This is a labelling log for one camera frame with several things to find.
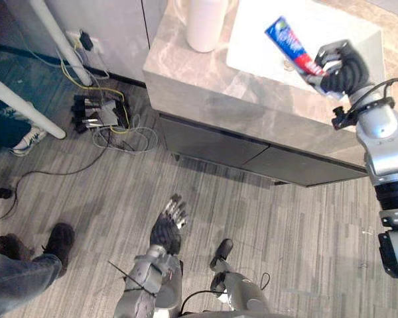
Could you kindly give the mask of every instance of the baseboard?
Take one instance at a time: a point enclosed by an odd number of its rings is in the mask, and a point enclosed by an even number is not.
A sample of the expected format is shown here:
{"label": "baseboard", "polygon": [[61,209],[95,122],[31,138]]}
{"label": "baseboard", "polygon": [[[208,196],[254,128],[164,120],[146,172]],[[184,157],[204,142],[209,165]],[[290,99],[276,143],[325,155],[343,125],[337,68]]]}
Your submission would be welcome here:
{"label": "baseboard", "polygon": [[[13,47],[7,46],[7,45],[0,44],[0,51],[12,53],[12,54],[19,55],[19,56],[24,56],[26,58],[35,58],[35,56],[33,56],[27,50],[21,50],[20,48],[13,48]],[[53,63],[53,64],[59,64],[60,63],[60,60],[58,58],[53,58],[52,56],[48,56],[48,55],[44,55],[44,54],[40,54],[40,53],[36,53],[36,52],[35,52],[35,54],[40,56],[46,62]],[[91,68],[89,66],[84,66],[84,67],[87,70],[89,70],[91,73],[95,74],[95,75],[99,75],[99,76],[104,76],[105,75],[105,73],[103,71],[98,70],[97,68]],[[114,73],[109,73],[109,76],[110,76],[111,79],[116,80],[116,81],[120,81],[122,83],[127,83],[127,84],[136,85],[136,86],[139,86],[139,87],[146,88],[146,83],[144,83],[142,81],[137,81],[136,79],[127,78],[125,76],[121,76],[121,75],[114,74]]]}

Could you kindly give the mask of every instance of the black cable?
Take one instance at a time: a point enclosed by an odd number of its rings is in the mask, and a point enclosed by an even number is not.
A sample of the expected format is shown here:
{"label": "black cable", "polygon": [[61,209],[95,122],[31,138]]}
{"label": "black cable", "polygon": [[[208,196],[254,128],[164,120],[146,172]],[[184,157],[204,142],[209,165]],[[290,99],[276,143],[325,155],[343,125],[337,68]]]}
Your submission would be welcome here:
{"label": "black cable", "polygon": [[126,272],[124,272],[121,268],[119,268],[118,266],[116,266],[114,263],[112,263],[111,261],[107,261],[109,264],[111,264],[114,268],[116,268],[117,270],[119,270],[122,274],[124,274],[124,276],[126,278],[129,278],[132,282],[135,282],[142,290],[144,290],[145,292],[147,292],[149,295],[153,296],[156,298],[156,294],[151,293],[149,290],[147,290],[146,288],[144,288],[140,283],[138,283],[134,278],[132,278],[129,274],[127,274]]}
{"label": "black cable", "polygon": [[180,315],[181,315],[181,316],[183,315],[184,307],[185,307],[187,301],[188,301],[190,298],[192,298],[193,296],[199,295],[200,293],[219,293],[219,294],[221,294],[221,295],[226,294],[226,292],[212,291],[212,290],[200,290],[200,291],[197,291],[196,293],[193,293],[193,294],[189,295],[189,296],[183,301],[183,304],[181,305],[181,309],[180,309]]}
{"label": "black cable", "polygon": [[147,37],[147,45],[149,46],[149,49],[151,49],[151,41],[149,40],[149,32],[148,32],[148,30],[147,30],[145,6],[144,6],[144,4],[143,4],[143,0],[141,0],[141,10],[143,11],[143,20],[144,20],[144,22],[145,22],[146,37]]}
{"label": "black cable", "polygon": [[[265,282],[265,284],[263,284],[263,282],[264,282],[264,277],[265,277],[265,276],[268,276],[268,280]],[[270,274],[268,274],[267,272],[264,272],[263,275],[261,276],[261,284],[260,284],[260,287],[259,287],[259,288],[260,288],[261,290],[264,290],[264,289],[270,284],[270,279],[271,279]],[[188,301],[190,298],[192,298],[192,297],[194,297],[194,296],[196,296],[196,295],[198,295],[198,294],[200,294],[200,293],[219,293],[219,294],[221,294],[221,295],[227,294],[226,292],[212,291],[212,290],[200,290],[200,291],[197,291],[196,293],[193,293],[193,294],[189,295],[189,296],[183,301],[183,304],[181,305],[181,309],[180,309],[180,315],[181,315],[181,316],[183,315],[184,307],[185,307],[187,301]]]}
{"label": "black cable", "polygon": [[384,90],[383,90],[383,94],[386,97],[387,94],[387,88],[391,85],[393,85],[395,82],[398,82],[398,78],[391,78],[387,81],[383,81],[377,85],[375,85],[374,87],[372,87],[369,91],[367,91],[364,95],[362,95],[350,108],[350,110],[346,113],[345,119],[348,118],[348,116],[356,110],[357,106],[367,97],[369,96],[371,93],[373,93],[374,91],[376,91],[377,89],[379,89],[382,86],[385,86]]}
{"label": "black cable", "polygon": [[93,166],[93,165],[103,156],[103,154],[105,153],[105,151],[107,150],[107,148],[108,148],[108,146],[109,146],[109,140],[110,140],[110,134],[109,134],[109,136],[108,136],[108,138],[107,138],[106,147],[100,152],[100,154],[99,154],[97,157],[94,158],[94,160],[93,160],[92,162],[90,162],[87,166],[85,166],[85,167],[83,167],[83,168],[81,168],[81,169],[78,169],[78,170],[75,170],[75,171],[72,171],[72,172],[65,172],[65,173],[60,173],[60,172],[49,172],[49,171],[41,171],[41,170],[33,170],[33,171],[28,171],[27,173],[23,174],[23,175],[19,178],[18,182],[16,183],[16,186],[15,186],[15,196],[13,197],[12,206],[10,207],[9,210],[7,210],[7,212],[6,212],[5,214],[3,214],[3,215],[0,217],[0,220],[3,220],[4,218],[8,217],[9,214],[12,212],[13,208],[15,208],[15,206],[17,205],[17,203],[18,203],[18,187],[19,187],[20,182],[21,182],[25,177],[27,177],[27,176],[29,176],[29,175],[31,175],[31,174],[45,174],[45,175],[47,175],[47,176],[71,176],[71,175],[73,175],[73,174],[78,174],[78,173],[80,173],[80,172],[82,172],[82,171],[84,171],[84,170],[87,170],[87,169],[90,168],[91,166]]}
{"label": "black cable", "polygon": [[[268,276],[268,280],[265,282],[265,284],[263,284],[264,282],[264,277]],[[264,290],[265,288],[267,288],[267,286],[270,284],[270,274],[268,274],[267,272],[264,272],[263,275],[261,276],[261,283],[259,284],[259,287],[261,288],[261,290]]]}

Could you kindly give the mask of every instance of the cabinet door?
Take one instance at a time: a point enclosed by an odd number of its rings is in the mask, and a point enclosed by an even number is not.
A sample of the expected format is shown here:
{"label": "cabinet door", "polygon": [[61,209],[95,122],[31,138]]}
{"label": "cabinet door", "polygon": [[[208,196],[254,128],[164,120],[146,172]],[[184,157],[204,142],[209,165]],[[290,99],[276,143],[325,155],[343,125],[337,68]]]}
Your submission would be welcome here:
{"label": "cabinet door", "polygon": [[161,115],[161,124],[169,151],[218,164],[239,168],[268,146]]}
{"label": "cabinet door", "polygon": [[301,186],[361,178],[367,174],[345,164],[270,146],[242,169]]}

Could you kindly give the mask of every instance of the white sneaker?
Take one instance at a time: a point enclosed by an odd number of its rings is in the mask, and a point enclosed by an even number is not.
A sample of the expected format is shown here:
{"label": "white sneaker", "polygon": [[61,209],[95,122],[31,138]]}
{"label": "white sneaker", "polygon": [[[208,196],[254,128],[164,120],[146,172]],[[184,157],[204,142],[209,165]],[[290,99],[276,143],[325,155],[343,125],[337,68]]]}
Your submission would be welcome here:
{"label": "white sneaker", "polygon": [[18,157],[26,156],[34,145],[38,144],[47,132],[37,126],[31,126],[31,130],[22,138],[21,142],[11,149],[11,153]]}

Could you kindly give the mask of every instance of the white bottle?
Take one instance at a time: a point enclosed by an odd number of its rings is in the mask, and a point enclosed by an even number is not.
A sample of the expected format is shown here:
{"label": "white bottle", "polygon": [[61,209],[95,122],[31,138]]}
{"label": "white bottle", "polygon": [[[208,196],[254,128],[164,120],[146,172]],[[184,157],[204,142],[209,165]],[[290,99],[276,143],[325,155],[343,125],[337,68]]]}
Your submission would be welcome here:
{"label": "white bottle", "polygon": [[190,0],[186,38],[198,52],[210,52],[218,44],[228,0]]}

